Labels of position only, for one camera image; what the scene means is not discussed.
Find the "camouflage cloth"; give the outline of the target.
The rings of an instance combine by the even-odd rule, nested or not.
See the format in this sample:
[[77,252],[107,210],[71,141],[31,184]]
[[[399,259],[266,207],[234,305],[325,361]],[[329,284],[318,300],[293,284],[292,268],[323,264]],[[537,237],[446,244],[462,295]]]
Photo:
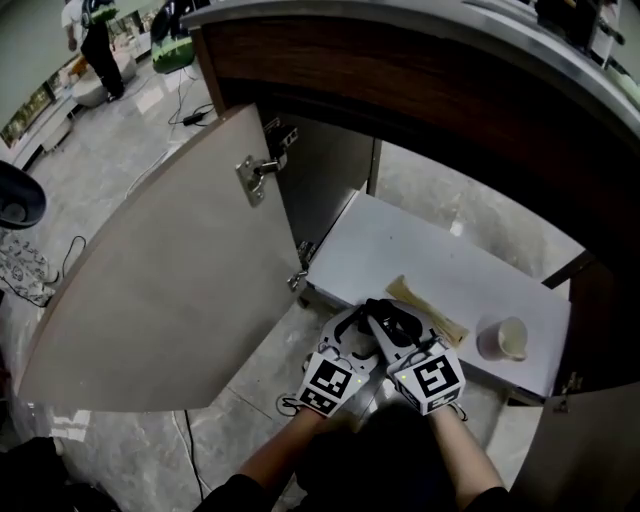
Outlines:
[[60,274],[18,231],[0,227],[0,291],[44,308]]

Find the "person's black printed shirt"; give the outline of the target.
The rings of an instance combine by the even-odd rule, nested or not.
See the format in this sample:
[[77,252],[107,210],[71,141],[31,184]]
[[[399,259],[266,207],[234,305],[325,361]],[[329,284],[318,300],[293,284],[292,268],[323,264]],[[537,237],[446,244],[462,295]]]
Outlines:
[[[242,474],[230,477],[213,490],[193,512],[272,512],[274,504],[266,491],[254,480]],[[363,498],[347,493],[336,499],[324,499],[308,493],[302,502],[290,512],[511,512],[512,500],[502,487],[491,488],[474,498],[463,510],[454,499],[442,504],[435,500],[426,505],[399,505],[384,508],[381,499],[371,505]]]

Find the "dark brown cabinet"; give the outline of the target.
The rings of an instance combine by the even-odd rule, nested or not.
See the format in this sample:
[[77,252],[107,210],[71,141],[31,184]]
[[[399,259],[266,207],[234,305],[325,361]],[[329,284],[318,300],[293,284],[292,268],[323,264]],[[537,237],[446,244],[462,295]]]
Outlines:
[[576,52],[456,0],[224,0],[182,20],[219,111],[257,103],[445,164],[581,244],[554,390],[640,384],[640,111]]

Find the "white shelf board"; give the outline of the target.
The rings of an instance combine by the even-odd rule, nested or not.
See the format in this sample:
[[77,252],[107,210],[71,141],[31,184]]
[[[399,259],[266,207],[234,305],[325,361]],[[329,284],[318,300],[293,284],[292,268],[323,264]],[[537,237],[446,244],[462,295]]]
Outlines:
[[[461,361],[538,396],[551,396],[570,303],[475,245],[358,193],[316,252],[307,281],[338,302],[356,305],[386,297],[398,276],[414,294],[468,329],[457,350]],[[526,359],[484,359],[478,332],[509,317],[527,329]]]

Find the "black round bin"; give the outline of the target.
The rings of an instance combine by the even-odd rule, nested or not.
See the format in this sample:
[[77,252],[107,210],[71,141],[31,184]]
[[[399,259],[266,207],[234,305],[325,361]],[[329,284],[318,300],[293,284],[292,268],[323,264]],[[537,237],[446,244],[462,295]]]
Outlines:
[[41,185],[21,169],[0,160],[0,227],[31,228],[42,220],[46,208]]

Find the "person's left forearm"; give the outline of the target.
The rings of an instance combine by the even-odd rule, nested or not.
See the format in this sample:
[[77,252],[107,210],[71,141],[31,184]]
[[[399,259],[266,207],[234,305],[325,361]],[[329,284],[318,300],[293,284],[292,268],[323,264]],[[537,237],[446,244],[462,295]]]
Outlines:
[[270,496],[279,497],[325,420],[317,412],[303,408],[249,457],[238,473],[255,481]]

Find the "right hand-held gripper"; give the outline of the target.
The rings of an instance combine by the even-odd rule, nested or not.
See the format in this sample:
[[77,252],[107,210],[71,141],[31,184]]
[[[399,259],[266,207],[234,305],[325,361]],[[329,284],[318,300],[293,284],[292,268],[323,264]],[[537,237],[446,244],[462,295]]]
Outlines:
[[455,402],[465,387],[455,349],[443,338],[434,338],[435,326],[425,313],[404,302],[387,300],[399,309],[396,331],[391,334],[372,315],[368,324],[390,365],[387,376],[396,391],[421,415]]

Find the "beige toothpaste tube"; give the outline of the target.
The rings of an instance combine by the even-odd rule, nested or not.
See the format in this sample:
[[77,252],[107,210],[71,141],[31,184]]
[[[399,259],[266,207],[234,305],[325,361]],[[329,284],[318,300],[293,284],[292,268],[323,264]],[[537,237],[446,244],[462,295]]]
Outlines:
[[467,328],[453,321],[422,297],[415,294],[409,288],[404,275],[399,275],[391,281],[386,286],[385,291],[394,299],[414,306],[425,313],[434,324],[437,332],[455,349],[458,349],[469,335]]

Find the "person's black shorts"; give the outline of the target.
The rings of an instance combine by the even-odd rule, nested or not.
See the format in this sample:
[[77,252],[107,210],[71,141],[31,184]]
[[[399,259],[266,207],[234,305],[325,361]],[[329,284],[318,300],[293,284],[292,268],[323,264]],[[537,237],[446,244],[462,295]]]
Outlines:
[[295,475],[306,495],[291,512],[458,512],[429,421],[404,402],[316,434]]

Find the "grey cabinet door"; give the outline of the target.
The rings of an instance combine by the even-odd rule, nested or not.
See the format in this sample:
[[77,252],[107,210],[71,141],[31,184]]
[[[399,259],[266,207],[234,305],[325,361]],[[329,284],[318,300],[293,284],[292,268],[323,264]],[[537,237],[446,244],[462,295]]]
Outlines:
[[116,209],[46,308],[14,380],[27,402],[153,412],[208,406],[294,301],[300,262],[258,109],[233,108]]
[[519,512],[640,512],[640,382],[548,399],[510,495]]

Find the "metal door hinge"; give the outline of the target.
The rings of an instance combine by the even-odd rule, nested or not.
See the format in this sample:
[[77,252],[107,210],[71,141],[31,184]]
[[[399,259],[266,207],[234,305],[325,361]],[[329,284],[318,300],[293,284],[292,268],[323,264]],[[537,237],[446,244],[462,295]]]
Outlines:
[[317,246],[310,241],[302,241],[297,246],[300,269],[287,280],[287,284],[291,292],[295,292],[301,281],[308,275],[311,260],[313,259],[316,250]]
[[236,166],[237,177],[252,207],[257,207],[264,200],[266,177],[286,166],[288,149],[298,139],[298,128],[283,124],[280,117],[274,117],[263,130],[269,157],[255,159],[248,155]]
[[570,374],[567,382],[561,386],[560,401],[553,407],[554,413],[566,414],[569,412],[569,396],[581,391],[583,379],[584,376],[576,371]]

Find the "white ceramic mug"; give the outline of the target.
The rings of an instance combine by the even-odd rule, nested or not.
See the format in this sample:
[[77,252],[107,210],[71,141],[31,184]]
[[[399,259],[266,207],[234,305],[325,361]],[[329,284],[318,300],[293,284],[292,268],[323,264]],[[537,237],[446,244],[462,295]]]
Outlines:
[[477,348],[488,361],[522,362],[527,358],[528,331],[522,320],[508,317],[478,333]]

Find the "black fabric gear pile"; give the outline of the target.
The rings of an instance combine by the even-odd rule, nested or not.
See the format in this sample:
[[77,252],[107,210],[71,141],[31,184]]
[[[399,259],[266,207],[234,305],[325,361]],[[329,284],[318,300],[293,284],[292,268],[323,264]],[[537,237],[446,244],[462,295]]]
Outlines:
[[73,480],[55,437],[0,452],[0,512],[122,512],[99,488]]

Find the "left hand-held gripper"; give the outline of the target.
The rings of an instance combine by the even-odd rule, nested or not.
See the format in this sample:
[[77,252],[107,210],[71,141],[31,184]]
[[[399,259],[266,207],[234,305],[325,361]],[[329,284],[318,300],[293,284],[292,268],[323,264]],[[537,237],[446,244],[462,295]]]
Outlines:
[[345,309],[323,326],[319,351],[308,361],[297,401],[331,417],[370,380],[379,364],[379,346],[361,329],[363,306]]

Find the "person's right forearm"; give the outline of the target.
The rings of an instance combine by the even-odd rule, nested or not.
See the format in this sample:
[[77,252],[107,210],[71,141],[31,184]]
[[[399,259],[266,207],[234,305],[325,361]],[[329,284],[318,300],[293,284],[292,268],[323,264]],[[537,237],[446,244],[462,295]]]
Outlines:
[[444,406],[431,413],[428,420],[460,511],[490,489],[504,490],[495,466],[453,408]]

